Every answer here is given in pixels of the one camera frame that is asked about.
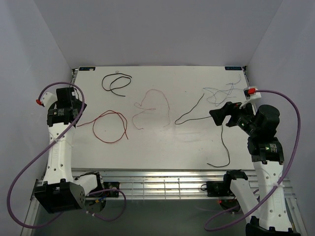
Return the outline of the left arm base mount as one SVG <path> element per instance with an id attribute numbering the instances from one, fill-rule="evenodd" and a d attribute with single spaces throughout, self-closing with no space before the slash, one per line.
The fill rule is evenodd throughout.
<path id="1" fill-rule="evenodd" d="M 104 182 L 103 189 L 120 189 L 119 182 Z M 119 192 L 106 191 L 97 194 L 88 195 L 85 201 L 85 208 L 88 212 L 100 213 L 106 206 L 106 200 L 109 198 L 118 198 Z"/>

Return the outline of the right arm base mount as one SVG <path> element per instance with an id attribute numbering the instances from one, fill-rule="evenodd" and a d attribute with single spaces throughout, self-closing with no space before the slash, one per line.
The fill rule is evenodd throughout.
<path id="1" fill-rule="evenodd" d="M 235 195 L 225 187 L 223 181 L 207 181 L 201 185 L 200 190 L 207 192 L 208 197 L 218 197 L 219 205 L 223 210 L 232 208 L 228 213 L 242 213 Z"/>

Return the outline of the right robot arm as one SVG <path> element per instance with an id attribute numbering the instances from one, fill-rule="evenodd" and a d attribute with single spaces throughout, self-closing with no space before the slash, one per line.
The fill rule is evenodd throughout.
<path id="1" fill-rule="evenodd" d="M 297 236 L 290 222 L 284 198 L 283 169 L 284 152 L 276 138 L 280 112 L 273 106 L 261 105 L 254 112 L 251 104 L 227 102 L 222 108 L 210 110 L 217 126 L 226 116 L 227 127 L 240 127 L 248 135 L 248 151 L 252 158 L 258 193 L 256 197 L 243 171 L 227 171 L 222 189 L 234 195 L 246 221 L 248 236 Z"/>

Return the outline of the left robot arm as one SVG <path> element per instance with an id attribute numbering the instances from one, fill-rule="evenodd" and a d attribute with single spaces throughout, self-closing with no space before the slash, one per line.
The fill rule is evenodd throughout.
<path id="1" fill-rule="evenodd" d="M 47 125 L 50 144 L 46 172 L 34 195 L 48 213 L 82 209 L 88 206 L 86 196 L 100 196 L 104 184 L 99 172 L 73 177 L 71 170 L 72 142 L 75 119 L 80 117 L 83 104 L 71 87 L 58 88 L 56 94 L 45 93 L 42 98 L 48 109 Z"/>

